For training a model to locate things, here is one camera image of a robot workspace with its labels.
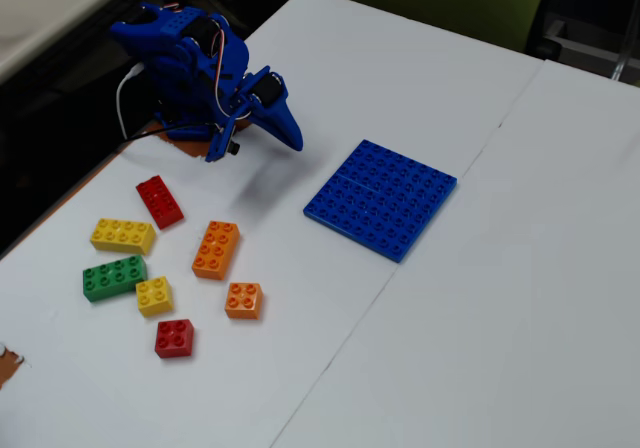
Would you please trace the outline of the blue gripper with motor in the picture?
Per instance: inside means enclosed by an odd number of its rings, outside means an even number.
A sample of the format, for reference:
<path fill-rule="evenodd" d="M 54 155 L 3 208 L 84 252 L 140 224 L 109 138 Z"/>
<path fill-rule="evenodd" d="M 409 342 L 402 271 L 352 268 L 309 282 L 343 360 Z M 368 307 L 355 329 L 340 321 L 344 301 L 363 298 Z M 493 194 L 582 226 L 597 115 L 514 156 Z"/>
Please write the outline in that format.
<path fill-rule="evenodd" d="M 226 122 L 214 125 L 213 136 L 205 156 L 215 162 L 226 154 L 237 155 L 240 145 L 233 140 L 236 118 L 252 122 L 295 151 L 303 150 L 303 137 L 286 103 L 288 94 L 283 78 L 264 67 L 256 74 L 227 69 L 227 79 L 233 83 L 228 95 Z"/>

